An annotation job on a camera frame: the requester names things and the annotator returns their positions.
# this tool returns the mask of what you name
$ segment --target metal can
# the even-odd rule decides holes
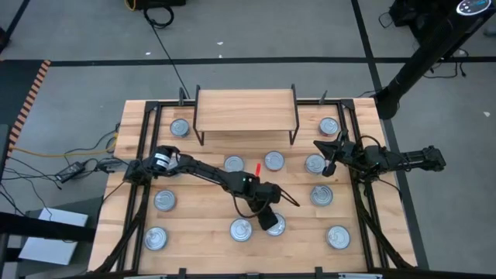
[[[326,160],[318,154],[312,154],[305,161],[305,168],[310,174],[321,174],[326,167]]]
[[[167,244],[167,233],[165,229],[153,227],[146,232],[145,246],[148,250],[157,251]]]
[[[241,157],[231,156],[224,161],[224,168],[227,172],[242,171],[245,168],[245,163]]]
[[[163,190],[155,195],[153,203],[158,210],[167,212],[176,205],[176,196],[172,191]]]
[[[323,136],[332,136],[334,135],[339,129],[339,124],[338,122],[330,117],[325,117],[324,119],[320,120],[319,124],[319,132]]]
[[[265,167],[269,171],[279,171],[284,166],[284,156],[280,152],[270,151],[265,155]]]
[[[251,223],[246,219],[238,218],[231,224],[231,237],[238,242],[245,242],[250,239],[253,233]]]
[[[330,205],[332,202],[333,194],[331,188],[327,185],[315,186],[310,194],[312,203],[317,206]]]
[[[346,249],[350,244],[350,233],[343,226],[333,226],[326,234],[327,243],[335,249]]]
[[[270,229],[267,230],[267,234],[269,236],[280,236],[286,229],[286,219],[284,219],[284,217],[279,213],[276,213],[276,217],[277,224],[273,225]]]
[[[186,119],[176,119],[170,124],[170,130],[173,135],[184,138],[189,135],[189,123]]]

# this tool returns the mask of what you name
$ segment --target black equipment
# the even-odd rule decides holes
[[[406,153],[394,153],[379,145],[363,148],[362,136],[358,143],[346,140],[348,131],[341,131],[336,140],[324,142],[315,140],[313,143],[319,148],[329,165],[322,171],[322,175],[329,177],[336,170],[336,161],[355,170],[358,178],[363,182],[376,181],[379,175],[389,171],[409,171],[413,168],[421,168],[424,171],[442,171],[446,162],[434,146],[429,146],[419,151]]]
[[[464,7],[472,5],[473,2],[480,4],[468,12],[469,9]],[[488,10],[490,7],[492,7],[491,0],[465,0],[439,23],[389,85],[374,96],[381,119],[390,119],[396,114],[400,98],[422,78],[422,75],[434,63],[438,62],[449,50],[458,47],[460,39],[480,27],[485,13],[494,13]]]
[[[177,166],[168,169],[169,162],[174,157]],[[232,195],[236,211],[244,218],[258,217],[263,230],[268,230],[277,224],[277,217],[270,208],[271,203],[278,203],[282,197],[291,204],[300,206],[276,184],[260,183],[259,177],[244,171],[223,171],[195,160],[189,155],[180,154],[175,146],[159,146],[147,159],[132,161],[124,175],[124,181],[143,185],[149,183],[152,177],[172,177],[176,174],[191,174],[220,185],[224,191]],[[236,198],[246,200],[253,214],[250,216],[241,214],[237,208]]]
[[[471,5],[471,12],[473,14],[476,10],[479,12],[483,7],[491,5],[489,0],[468,1],[465,3]],[[389,8],[389,15],[395,26],[409,26],[413,36],[417,39],[419,45],[428,43],[428,38],[432,31],[447,17],[450,13],[457,9],[460,0],[396,0]],[[444,54],[444,59],[449,59],[492,15],[494,10],[488,10],[478,16],[480,22],[469,29],[461,36],[458,41],[448,49]]]

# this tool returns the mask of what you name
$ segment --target power adapter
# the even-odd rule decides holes
[[[69,181],[71,178],[75,177],[76,175],[82,173],[84,170],[85,170],[84,165],[79,162],[76,162],[71,164],[69,167],[66,167],[63,170],[59,171],[57,174],[55,174],[55,178],[61,183],[65,183]]]

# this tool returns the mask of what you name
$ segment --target orange and black striped tape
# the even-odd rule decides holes
[[[28,118],[29,111],[34,105],[34,101],[36,100],[36,96],[38,95],[38,91],[40,90],[41,84],[47,75],[48,68],[51,62],[49,60],[45,60],[42,62],[40,69],[38,70],[38,74],[36,75],[33,84],[31,85],[31,89],[29,90],[28,95],[26,96],[26,100],[24,100],[24,104],[22,105],[21,111],[15,120],[14,126],[10,130],[9,135],[9,151],[7,153],[7,157],[12,155],[12,148],[17,143],[17,139],[21,135],[22,127],[24,123],[26,123],[26,119]]]

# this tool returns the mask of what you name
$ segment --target wooden shelf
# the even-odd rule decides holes
[[[263,90],[200,90],[197,86],[193,130],[201,145],[205,132],[242,131],[288,131],[292,144],[298,127],[294,85]]]

